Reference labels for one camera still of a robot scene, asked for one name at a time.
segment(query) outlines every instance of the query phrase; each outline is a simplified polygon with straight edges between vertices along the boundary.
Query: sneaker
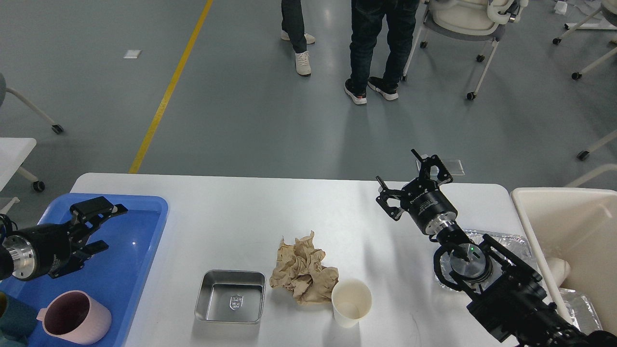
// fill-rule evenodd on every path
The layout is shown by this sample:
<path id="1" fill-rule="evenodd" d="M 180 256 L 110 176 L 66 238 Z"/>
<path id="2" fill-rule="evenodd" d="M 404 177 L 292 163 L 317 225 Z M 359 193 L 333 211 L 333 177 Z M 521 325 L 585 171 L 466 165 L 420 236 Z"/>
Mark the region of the sneaker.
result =
<path id="1" fill-rule="evenodd" d="M 309 52 L 296 53 L 296 72 L 300 76 L 310 76 Z"/>
<path id="2" fill-rule="evenodd" d="M 399 98 L 399 94 L 396 92 L 396 88 L 398 87 L 398 85 L 394 85 L 394 87 L 392 87 L 392 85 L 386 84 L 386 82 L 384 82 L 382 78 L 372 76 L 369 77 L 368 86 L 372 90 L 381 94 L 384 99 L 388 101 L 396 100 Z"/>
<path id="3" fill-rule="evenodd" d="M 345 81 L 345 94 L 349 95 L 351 101 L 356 105 L 364 105 L 366 104 L 366 89 L 361 91 L 353 91 L 354 87 L 351 83 L 351 78 L 348 78 Z"/>
<path id="4" fill-rule="evenodd" d="M 307 39 L 307 44 L 315 43 L 315 37 L 311 34 L 304 33 L 304 38 Z M 281 40 L 290 41 L 289 34 L 284 30 L 281 30 Z"/>

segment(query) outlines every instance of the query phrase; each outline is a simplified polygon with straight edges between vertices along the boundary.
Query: pink mug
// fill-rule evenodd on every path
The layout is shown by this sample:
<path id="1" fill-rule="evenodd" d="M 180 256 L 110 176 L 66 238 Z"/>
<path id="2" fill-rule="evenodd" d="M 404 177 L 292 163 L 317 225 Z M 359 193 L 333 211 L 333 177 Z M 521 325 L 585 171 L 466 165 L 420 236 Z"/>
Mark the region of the pink mug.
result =
<path id="1" fill-rule="evenodd" d="M 112 324 L 109 310 L 81 290 L 60 294 L 36 319 L 47 334 L 80 345 L 97 342 Z"/>

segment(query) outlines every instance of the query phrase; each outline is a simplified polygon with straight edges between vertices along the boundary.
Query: white table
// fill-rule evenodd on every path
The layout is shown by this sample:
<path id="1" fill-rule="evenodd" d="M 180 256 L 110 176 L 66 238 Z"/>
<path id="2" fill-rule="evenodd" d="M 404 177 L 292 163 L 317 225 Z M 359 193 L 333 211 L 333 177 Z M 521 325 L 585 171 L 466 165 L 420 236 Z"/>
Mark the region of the white table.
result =
<path id="1" fill-rule="evenodd" d="M 36 140 L 33 138 L 0 137 L 0 191 L 35 146 Z M 0 213 L 6 213 L 13 203 L 17 202 L 19 202 L 17 198 L 0 199 Z"/>
<path id="2" fill-rule="evenodd" d="M 404 183 L 389 183 L 400 188 Z M 148 194 L 169 215 L 126 346 L 469 346 L 501 344 L 433 274 L 436 244 L 408 215 L 395 222 L 377 205 L 377 182 L 87 173 L 71 192 Z M 498 185 L 442 186 L 464 228 L 524 235 L 508 192 Z M 315 231 L 324 265 L 364 280 L 369 315 L 339 327 L 329 304 L 301 307 L 267 288 L 258 325 L 207 324 L 194 317 L 203 275 L 257 270 L 267 278 L 281 237 Z M 516 345 L 510 338 L 504 346 Z"/>

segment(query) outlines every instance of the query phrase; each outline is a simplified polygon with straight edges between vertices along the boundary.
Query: white bin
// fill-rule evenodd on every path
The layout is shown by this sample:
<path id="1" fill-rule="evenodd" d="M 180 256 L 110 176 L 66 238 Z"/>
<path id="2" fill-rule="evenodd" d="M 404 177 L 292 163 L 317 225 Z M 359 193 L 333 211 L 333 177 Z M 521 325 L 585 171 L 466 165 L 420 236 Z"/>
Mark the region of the white bin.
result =
<path id="1" fill-rule="evenodd" d="M 603 329 L 617 333 L 617 192 L 517 188 L 511 196 L 560 315 L 568 313 L 545 257 L 570 264 L 561 287 L 587 294 Z"/>

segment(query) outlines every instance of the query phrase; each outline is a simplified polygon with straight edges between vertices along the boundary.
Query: gray floor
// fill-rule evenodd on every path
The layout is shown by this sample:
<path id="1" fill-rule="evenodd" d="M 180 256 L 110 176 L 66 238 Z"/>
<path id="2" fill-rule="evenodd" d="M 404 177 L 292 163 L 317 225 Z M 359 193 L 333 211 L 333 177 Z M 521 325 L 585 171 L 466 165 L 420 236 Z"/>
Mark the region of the gray floor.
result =
<path id="1" fill-rule="evenodd" d="M 12 96 L 0 109 L 0 136 L 34 137 L 24 166 L 44 193 L 14 177 L 0 196 L 22 199 L 10 211 L 21 226 L 85 172 L 128 172 L 205 0 L 4 2 L 0 72 L 64 126 L 54 134 Z M 574 156 L 617 128 L 617 60 L 577 82 L 582 69 L 613 45 L 615 32 L 580 31 L 554 46 L 564 22 L 584 17 L 530 3 L 509 25 L 477 100 L 465 100 L 483 65 L 481 43 L 429 37 L 387 102 L 368 91 L 356 106 L 344 94 L 349 76 L 349 1 L 304 3 L 311 77 L 294 70 L 278 38 L 277 0 L 214 0 L 193 53 L 139 171 L 142 174 L 410 180 L 409 150 L 461 159 L 458 182 L 563 186 L 607 162 L 617 142 L 586 162 Z M 418 18 L 423 7 L 418 11 Z M 380 75 L 385 33 L 373 57 Z M 143 49 L 139 59 L 122 59 Z M 617 189 L 614 174 L 589 187 Z"/>

